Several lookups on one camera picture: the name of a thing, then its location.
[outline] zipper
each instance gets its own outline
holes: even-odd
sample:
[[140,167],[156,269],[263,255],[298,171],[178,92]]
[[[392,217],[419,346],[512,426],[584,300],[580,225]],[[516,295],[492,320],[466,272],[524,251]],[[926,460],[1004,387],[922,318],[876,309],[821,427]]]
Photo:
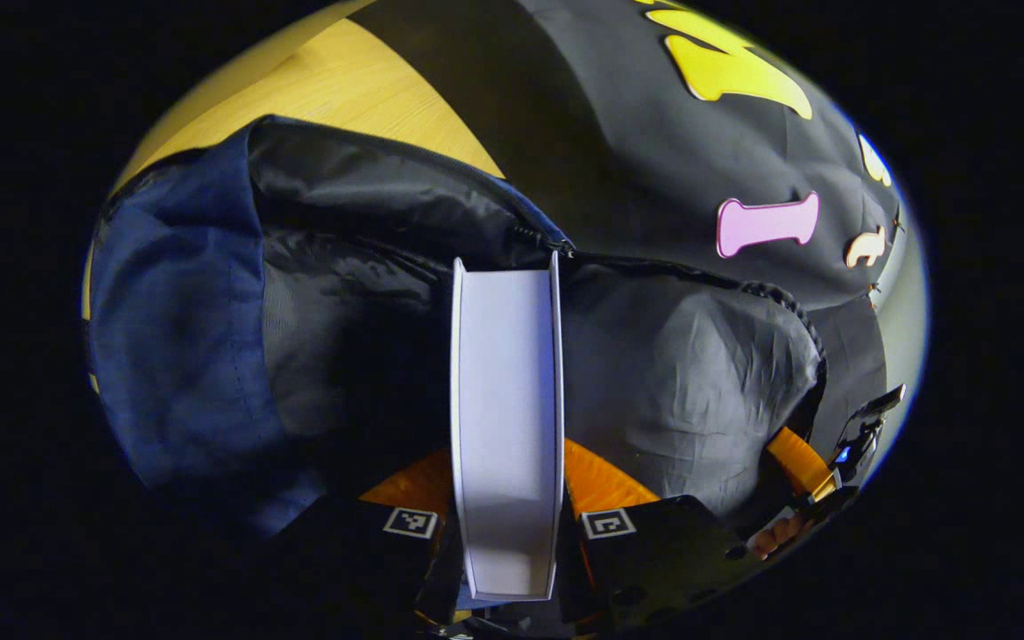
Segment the zipper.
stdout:
[[531,237],[536,241],[536,246],[546,247],[549,250],[558,251],[565,255],[566,258],[571,258],[574,255],[574,250],[577,249],[571,243],[571,240],[560,239],[560,237],[550,237],[548,231],[541,229],[541,224],[538,219],[543,216],[545,219],[546,215],[540,208],[534,206],[528,199],[525,199],[523,195],[516,193],[511,186],[506,186],[504,182],[495,177],[495,175],[487,174],[484,171],[476,169],[476,167],[471,164],[459,161],[459,159],[452,159],[446,157],[446,155],[438,154],[424,148],[424,146],[418,146],[416,144],[410,144],[409,142],[401,142],[398,140],[390,140],[390,138],[379,138],[377,135],[370,135],[367,133],[358,133],[356,131],[349,131],[346,129],[337,129],[337,127],[330,125],[316,125],[315,123],[297,122],[297,121],[287,121],[280,118],[281,125],[290,126],[304,126],[309,127],[309,129],[322,129],[326,130],[337,138],[339,141],[346,142],[357,142],[370,146],[370,148],[389,153],[397,154],[403,158],[414,159],[419,163],[426,166],[433,166],[435,169],[439,169],[443,173],[453,175],[455,178],[464,178],[464,181],[468,182],[468,185],[473,186],[476,190],[487,195],[489,198],[495,200],[497,203],[507,208],[507,210],[513,212],[517,218],[520,219],[522,224],[516,224],[513,226],[513,230],[517,233]]

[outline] wooden surface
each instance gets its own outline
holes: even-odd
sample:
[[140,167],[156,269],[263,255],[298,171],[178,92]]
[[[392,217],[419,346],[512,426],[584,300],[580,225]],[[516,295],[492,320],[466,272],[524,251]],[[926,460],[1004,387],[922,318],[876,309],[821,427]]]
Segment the wooden surface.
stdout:
[[[313,19],[306,17],[307,22]],[[301,30],[276,34],[261,47],[278,48],[281,37],[301,39]],[[240,59],[248,58],[241,54]],[[310,37],[269,72],[255,77],[256,63],[232,65],[216,72],[219,84],[202,84],[170,112],[186,118],[163,118],[126,167],[118,185],[167,155],[214,144],[265,114],[285,115],[323,125],[394,138],[501,175],[475,135],[424,78],[374,34],[345,17]],[[222,100],[224,86],[245,84]],[[205,106],[194,115],[194,105]]]

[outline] white cardboard divider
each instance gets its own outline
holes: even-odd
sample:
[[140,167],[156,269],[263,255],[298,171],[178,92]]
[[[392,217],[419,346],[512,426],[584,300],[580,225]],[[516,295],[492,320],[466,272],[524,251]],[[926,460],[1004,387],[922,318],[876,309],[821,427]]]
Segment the white cardboard divider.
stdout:
[[558,255],[548,271],[453,272],[453,482],[480,600],[548,600],[563,499]]

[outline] black background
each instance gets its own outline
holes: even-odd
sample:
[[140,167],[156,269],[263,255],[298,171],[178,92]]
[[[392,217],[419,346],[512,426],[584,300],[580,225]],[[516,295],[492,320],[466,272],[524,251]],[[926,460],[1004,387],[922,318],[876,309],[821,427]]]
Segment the black background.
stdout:
[[[927,379],[865,497],[640,637],[1024,637],[1024,7],[696,3],[879,141],[930,255]],[[0,636],[281,636],[234,548],[147,505],[85,381],[93,216],[184,91],[321,3],[0,7]]]

